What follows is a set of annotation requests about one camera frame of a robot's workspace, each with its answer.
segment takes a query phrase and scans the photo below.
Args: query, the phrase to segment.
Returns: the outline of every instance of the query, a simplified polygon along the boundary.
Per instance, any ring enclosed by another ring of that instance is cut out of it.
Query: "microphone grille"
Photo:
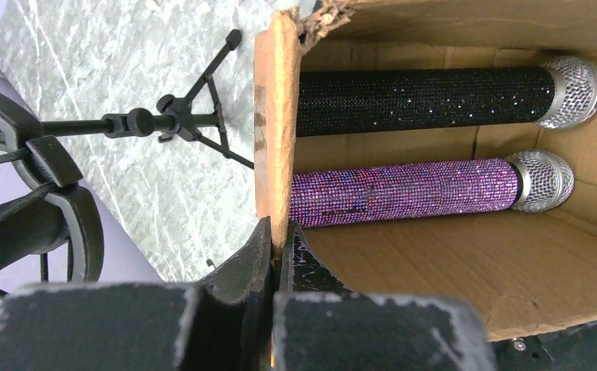
[[[549,69],[558,79],[561,102],[552,116],[547,115],[535,124],[547,129],[572,128],[588,120],[597,112],[597,66],[577,56],[559,56],[541,65]]]
[[[543,213],[560,206],[573,190],[573,171],[560,156],[533,149],[507,158],[521,173],[523,191],[512,209]]]

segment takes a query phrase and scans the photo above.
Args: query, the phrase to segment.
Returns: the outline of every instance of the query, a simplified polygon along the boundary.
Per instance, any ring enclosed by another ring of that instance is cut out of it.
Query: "tripod base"
[[[212,78],[230,52],[236,49],[242,40],[241,31],[234,29],[226,37],[226,44],[221,48],[205,72],[195,82],[191,90],[182,98],[164,95],[156,104],[160,115],[153,115],[144,108],[135,108],[127,114],[106,114],[100,120],[92,121],[51,121],[43,122],[45,135],[68,136],[82,134],[105,134],[108,138],[147,137],[160,131],[160,143],[172,141],[179,136],[185,141],[197,141],[221,153],[223,157],[253,168],[253,162],[232,152],[228,143],[228,131],[223,117],[221,101]],[[214,104],[211,114],[193,114],[193,100],[207,85]],[[202,135],[200,128],[219,130],[220,143]]]

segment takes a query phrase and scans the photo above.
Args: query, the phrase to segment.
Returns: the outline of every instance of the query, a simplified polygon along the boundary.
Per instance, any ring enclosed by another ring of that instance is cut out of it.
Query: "torn cardboard edge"
[[[268,30],[255,38],[255,187],[257,216],[270,216],[275,260],[287,238],[298,86],[302,56],[354,13],[347,2],[325,1],[300,19],[293,7],[275,12]]]

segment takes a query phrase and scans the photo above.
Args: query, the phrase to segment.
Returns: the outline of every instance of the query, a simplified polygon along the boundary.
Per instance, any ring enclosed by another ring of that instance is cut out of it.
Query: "purple glitter microphone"
[[[564,159],[529,150],[506,159],[296,174],[290,218],[309,228],[509,208],[540,213],[561,205],[572,190]]]

